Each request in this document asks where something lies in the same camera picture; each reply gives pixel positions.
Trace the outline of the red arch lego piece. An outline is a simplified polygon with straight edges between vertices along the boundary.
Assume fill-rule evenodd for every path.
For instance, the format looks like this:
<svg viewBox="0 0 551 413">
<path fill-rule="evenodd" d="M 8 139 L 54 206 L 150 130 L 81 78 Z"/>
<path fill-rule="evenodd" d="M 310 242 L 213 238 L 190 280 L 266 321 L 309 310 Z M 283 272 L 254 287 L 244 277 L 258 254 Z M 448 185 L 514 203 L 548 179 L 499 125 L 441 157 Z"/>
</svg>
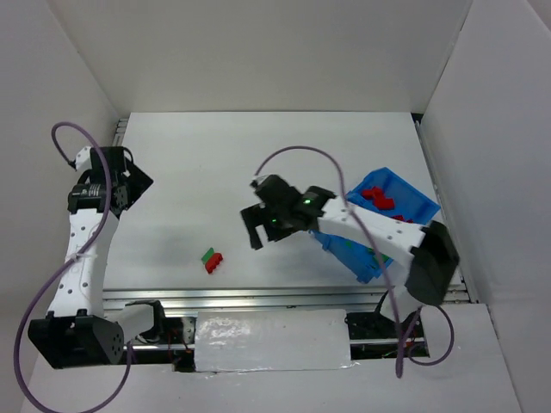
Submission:
<svg viewBox="0 0 551 413">
<path fill-rule="evenodd" d="M 366 188 L 361 192 L 363 199 L 365 200 L 377 200 L 384 196 L 384 193 L 381 188 L 372 187 Z"/>
</svg>

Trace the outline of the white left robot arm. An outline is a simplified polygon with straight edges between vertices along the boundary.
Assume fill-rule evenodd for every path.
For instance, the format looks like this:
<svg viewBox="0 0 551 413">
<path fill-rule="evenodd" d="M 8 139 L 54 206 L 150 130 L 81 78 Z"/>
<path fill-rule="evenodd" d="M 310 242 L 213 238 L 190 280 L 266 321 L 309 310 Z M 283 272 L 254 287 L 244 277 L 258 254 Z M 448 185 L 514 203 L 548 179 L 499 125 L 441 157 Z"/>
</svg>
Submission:
<svg viewBox="0 0 551 413">
<path fill-rule="evenodd" d="M 123 212 L 153 184 L 134 162 L 130 150 L 83 148 L 80 172 L 68 194 L 70 239 L 68 269 L 42 319 L 28 326 L 28 338 L 54 369 L 113 365 L 127 342 L 158 339 L 164 332 L 164 308 L 142 299 L 108 317 L 102 301 L 109 248 Z"/>
</svg>

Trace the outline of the red long toothed lego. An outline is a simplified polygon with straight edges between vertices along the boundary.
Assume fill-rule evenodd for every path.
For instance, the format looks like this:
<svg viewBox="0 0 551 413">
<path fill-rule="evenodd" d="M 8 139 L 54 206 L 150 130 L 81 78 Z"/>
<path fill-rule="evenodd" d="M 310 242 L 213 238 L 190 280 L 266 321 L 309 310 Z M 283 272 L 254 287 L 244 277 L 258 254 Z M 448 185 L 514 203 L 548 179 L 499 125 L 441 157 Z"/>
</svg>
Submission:
<svg viewBox="0 0 551 413">
<path fill-rule="evenodd" d="M 220 252 L 214 252 L 204 263 L 204 268 L 211 274 L 223 261 L 223 255 Z"/>
</svg>

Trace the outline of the thin green lego plate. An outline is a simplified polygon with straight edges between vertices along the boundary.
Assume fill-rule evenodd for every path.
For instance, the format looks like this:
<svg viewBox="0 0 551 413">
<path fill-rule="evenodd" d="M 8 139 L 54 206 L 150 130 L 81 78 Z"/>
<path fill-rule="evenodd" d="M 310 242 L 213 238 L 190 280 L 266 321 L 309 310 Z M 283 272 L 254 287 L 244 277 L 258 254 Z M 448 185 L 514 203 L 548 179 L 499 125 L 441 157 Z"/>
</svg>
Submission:
<svg viewBox="0 0 551 413">
<path fill-rule="evenodd" d="M 201 257 L 203 264 L 207 263 L 214 254 L 214 248 L 209 248 L 207 252 Z"/>
</svg>

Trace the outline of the red square lego brick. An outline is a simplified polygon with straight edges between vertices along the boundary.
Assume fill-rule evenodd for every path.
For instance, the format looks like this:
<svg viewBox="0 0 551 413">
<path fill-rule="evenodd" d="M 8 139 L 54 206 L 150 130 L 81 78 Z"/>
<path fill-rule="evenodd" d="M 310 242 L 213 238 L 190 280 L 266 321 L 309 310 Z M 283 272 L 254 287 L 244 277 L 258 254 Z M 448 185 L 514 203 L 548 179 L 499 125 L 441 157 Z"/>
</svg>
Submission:
<svg viewBox="0 0 551 413">
<path fill-rule="evenodd" d="M 410 224 L 414 223 L 414 221 L 412 219 L 405 219 L 403 215 L 394 215 L 391 218 L 395 219 L 395 220 L 398 220 L 398 221 L 410 223 Z"/>
</svg>

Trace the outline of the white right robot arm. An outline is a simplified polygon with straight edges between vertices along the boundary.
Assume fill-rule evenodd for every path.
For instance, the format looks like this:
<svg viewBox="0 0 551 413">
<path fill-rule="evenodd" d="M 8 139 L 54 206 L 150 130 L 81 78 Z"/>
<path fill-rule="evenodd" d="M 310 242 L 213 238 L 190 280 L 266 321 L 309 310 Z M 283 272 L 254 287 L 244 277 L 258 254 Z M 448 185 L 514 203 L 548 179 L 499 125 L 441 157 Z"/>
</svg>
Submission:
<svg viewBox="0 0 551 413">
<path fill-rule="evenodd" d="M 270 242 L 299 231 L 347 238 L 370 248 L 377 258 L 388 256 L 408 271 L 406 281 L 393 287 L 383 300 L 383 317 L 403 322 L 423 306 L 443 303 L 460 261 L 444 224 L 432 220 L 419 225 L 389 218 L 317 186 L 300 192 L 278 175 L 255 180 L 251 186 L 259 202 L 240 214 L 254 250 L 263 246 L 258 226 Z"/>
</svg>

